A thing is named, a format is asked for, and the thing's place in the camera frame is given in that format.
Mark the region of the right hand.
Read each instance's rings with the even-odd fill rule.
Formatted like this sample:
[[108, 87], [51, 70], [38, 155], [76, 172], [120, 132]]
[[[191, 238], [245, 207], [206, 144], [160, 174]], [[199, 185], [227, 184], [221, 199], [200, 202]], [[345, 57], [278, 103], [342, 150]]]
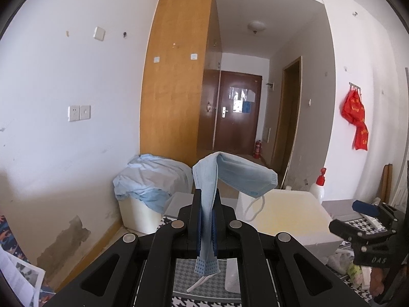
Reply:
[[372, 268], [369, 292], [373, 297], [377, 297], [384, 292], [385, 286], [383, 282], [388, 273], [388, 269]]

